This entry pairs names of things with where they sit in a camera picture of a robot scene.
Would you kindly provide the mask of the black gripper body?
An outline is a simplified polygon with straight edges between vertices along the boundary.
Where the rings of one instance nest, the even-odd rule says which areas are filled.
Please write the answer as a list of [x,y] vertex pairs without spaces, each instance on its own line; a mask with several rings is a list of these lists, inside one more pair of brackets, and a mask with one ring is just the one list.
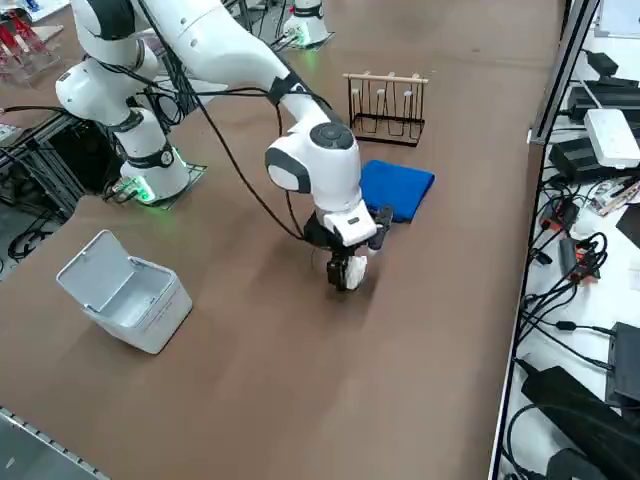
[[327,249],[333,257],[348,258],[371,237],[371,219],[358,214],[314,212],[304,226],[304,240]]

